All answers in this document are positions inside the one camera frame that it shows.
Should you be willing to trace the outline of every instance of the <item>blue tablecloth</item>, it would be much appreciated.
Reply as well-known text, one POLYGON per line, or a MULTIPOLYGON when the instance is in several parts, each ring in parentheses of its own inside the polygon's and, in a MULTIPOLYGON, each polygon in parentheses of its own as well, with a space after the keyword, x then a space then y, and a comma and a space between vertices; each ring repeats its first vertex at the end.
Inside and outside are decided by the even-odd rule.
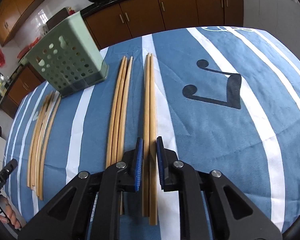
MULTIPOLYGON (((222 171, 281 231, 300 215, 300 61, 265 31, 203 27, 166 31, 101 51, 106 81, 61 100, 44 167, 43 196, 26 186, 28 153, 46 82, 17 112, 5 156, 18 170, 5 191, 30 220, 79 171, 104 170, 118 68, 133 56, 125 151, 143 136, 144 62, 154 54, 157 135, 199 171, 222 171)), ((127 196, 121 239, 179 239, 178 194, 158 185, 159 225, 127 196)))

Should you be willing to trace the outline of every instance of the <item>green plastic basket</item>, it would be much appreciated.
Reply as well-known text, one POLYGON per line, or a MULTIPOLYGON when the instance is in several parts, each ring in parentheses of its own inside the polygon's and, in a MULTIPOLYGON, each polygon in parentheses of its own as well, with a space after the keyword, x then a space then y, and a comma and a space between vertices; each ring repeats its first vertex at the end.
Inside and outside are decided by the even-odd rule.
POLYGON ((26 58, 62 96, 104 81, 108 75, 108 65, 80 12, 49 31, 26 58))

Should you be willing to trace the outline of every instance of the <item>person's hand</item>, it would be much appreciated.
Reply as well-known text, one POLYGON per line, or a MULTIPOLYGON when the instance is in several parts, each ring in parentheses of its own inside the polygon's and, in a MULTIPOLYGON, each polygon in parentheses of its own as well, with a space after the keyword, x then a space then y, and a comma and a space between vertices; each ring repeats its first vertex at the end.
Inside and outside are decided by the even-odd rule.
MULTIPOLYGON (((20 222, 17 219, 16 213, 13 211, 12 207, 10 206, 8 199, 0 195, 0 203, 5 204, 5 208, 3 208, 3 211, 10 219, 11 224, 14 225, 15 229, 19 229, 21 227, 20 222)), ((9 220, 2 215, 0 215, 0 221, 4 224, 8 224, 9 222, 9 220)))

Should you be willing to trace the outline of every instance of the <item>chopstick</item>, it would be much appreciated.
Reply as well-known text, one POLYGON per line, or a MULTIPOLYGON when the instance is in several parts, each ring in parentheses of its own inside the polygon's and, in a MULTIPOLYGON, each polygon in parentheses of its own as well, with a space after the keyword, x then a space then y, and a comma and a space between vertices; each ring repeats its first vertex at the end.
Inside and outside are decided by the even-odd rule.
POLYGON ((130 57, 129 66, 127 69, 127 75, 126 75, 125 82, 124 82, 119 133, 118 133, 117 162, 121 161, 121 159, 123 157, 124 131, 125 131, 125 127, 126 127, 127 104, 128 104, 128 93, 129 93, 129 85, 130 85, 132 60, 133 60, 133 57, 130 57))
POLYGON ((149 216, 149 122, 150 122, 150 54, 146 57, 145 103, 143 121, 142 216, 149 216))
POLYGON ((150 144, 150 225, 157 224, 157 161, 156 161, 156 120, 153 54, 150 56, 150 111, 149 111, 149 144, 150 144))
POLYGON ((111 165, 111 151, 112 151, 112 140, 113 140, 113 133, 114 133, 114 118, 117 108, 117 101, 118 101, 118 94, 119 94, 119 87, 122 79, 122 72, 123 72, 123 65, 125 62, 125 56, 123 56, 120 70, 118 74, 117 83, 115 86, 114 97, 112 102, 112 109, 111 109, 111 116, 110 116, 110 124, 109 124, 109 135, 108 135, 108 144, 107 144, 107 155, 106 155, 106 168, 111 165))
POLYGON ((125 57, 124 64, 123 64, 123 70, 122 70, 122 76, 121 76, 121 80, 120 80, 119 92, 118 92, 117 106, 115 109, 114 130, 113 130, 112 149, 111 149, 111 164, 114 164, 117 162, 117 149, 118 149, 118 135, 119 135, 121 105, 122 105, 123 88, 124 88, 124 82, 126 79, 126 73, 127 73, 127 58, 125 57))
POLYGON ((50 122, 48 125, 48 129, 46 132, 44 144, 43 144, 43 151, 42 151, 42 156, 41 156, 41 160, 40 160, 39 183, 38 183, 38 190, 37 190, 40 200, 43 200, 43 169, 44 169, 44 161, 45 161, 45 157, 46 157, 46 151, 47 151, 47 147, 48 147, 48 141, 49 141, 49 137, 50 137, 50 133, 51 133, 51 129, 52 129, 52 124, 54 122, 54 118, 56 117, 56 113, 57 113, 60 101, 61 101, 61 95, 59 95, 57 102, 54 106, 54 109, 53 109, 53 112, 52 112, 52 115, 50 118, 50 122))

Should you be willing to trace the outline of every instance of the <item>music note print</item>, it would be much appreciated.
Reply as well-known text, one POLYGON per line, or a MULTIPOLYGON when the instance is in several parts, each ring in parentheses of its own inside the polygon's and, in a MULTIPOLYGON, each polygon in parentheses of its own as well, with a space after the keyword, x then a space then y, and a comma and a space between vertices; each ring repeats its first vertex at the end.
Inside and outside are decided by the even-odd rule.
POLYGON ((197 61, 197 66, 203 70, 229 76, 227 81, 227 87, 226 87, 227 101, 220 101, 212 98, 195 96, 194 94, 198 91, 195 85, 186 85, 182 90, 182 94, 186 98, 192 100, 202 101, 202 102, 221 105, 221 106, 227 106, 235 109, 241 109, 241 103, 240 103, 240 87, 242 81, 241 75, 238 73, 227 73, 218 70, 213 70, 207 68, 208 65, 209 62, 205 59, 200 59, 197 61))

